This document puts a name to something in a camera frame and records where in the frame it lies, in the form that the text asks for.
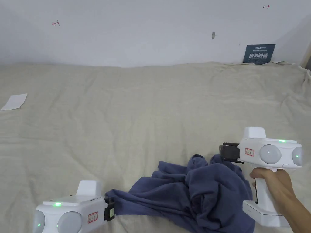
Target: dark blue sign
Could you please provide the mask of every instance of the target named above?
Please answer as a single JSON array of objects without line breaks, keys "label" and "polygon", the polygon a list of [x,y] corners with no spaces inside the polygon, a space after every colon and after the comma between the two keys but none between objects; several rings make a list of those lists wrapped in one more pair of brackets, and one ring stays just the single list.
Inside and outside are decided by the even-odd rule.
[{"label": "dark blue sign", "polygon": [[275,44],[248,44],[243,63],[262,65],[271,61]]}]

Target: red label sticker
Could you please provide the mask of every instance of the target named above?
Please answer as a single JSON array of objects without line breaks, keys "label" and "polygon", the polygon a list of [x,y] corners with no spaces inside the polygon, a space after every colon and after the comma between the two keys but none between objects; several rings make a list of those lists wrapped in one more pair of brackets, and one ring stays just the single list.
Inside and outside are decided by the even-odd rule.
[{"label": "red label sticker", "polygon": [[245,148],[245,154],[253,156],[254,157],[255,151],[249,148]]},{"label": "red label sticker", "polygon": [[87,218],[87,223],[91,223],[94,222],[98,219],[98,212],[95,213],[91,213],[89,214],[88,218]]}]

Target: gripper handle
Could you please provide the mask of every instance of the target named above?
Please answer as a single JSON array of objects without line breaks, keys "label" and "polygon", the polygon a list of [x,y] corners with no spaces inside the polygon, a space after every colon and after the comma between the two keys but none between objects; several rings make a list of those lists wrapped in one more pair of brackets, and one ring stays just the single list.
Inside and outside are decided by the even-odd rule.
[{"label": "gripper handle", "polygon": [[[277,171],[276,168],[271,168],[271,170],[274,172]],[[256,192],[258,206],[266,211],[277,213],[272,201],[272,196],[264,179],[256,179]]]}]

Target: green led light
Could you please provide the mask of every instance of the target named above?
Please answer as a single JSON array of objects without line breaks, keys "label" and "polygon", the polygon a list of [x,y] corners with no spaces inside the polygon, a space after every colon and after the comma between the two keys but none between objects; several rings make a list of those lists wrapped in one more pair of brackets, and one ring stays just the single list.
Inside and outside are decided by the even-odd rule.
[{"label": "green led light", "polygon": [[61,204],[60,202],[56,202],[56,203],[54,204],[54,206],[59,207],[59,206],[62,206],[62,204]]}]

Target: white wall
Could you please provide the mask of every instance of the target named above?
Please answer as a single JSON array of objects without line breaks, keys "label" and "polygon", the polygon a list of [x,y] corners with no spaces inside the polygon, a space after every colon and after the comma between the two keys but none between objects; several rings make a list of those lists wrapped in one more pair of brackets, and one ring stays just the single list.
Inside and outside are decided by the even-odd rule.
[{"label": "white wall", "polygon": [[0,63],[239,63],[247,44],[275,43],[273,61],[300,64],[310,9],[310,0],[0,0]]}]

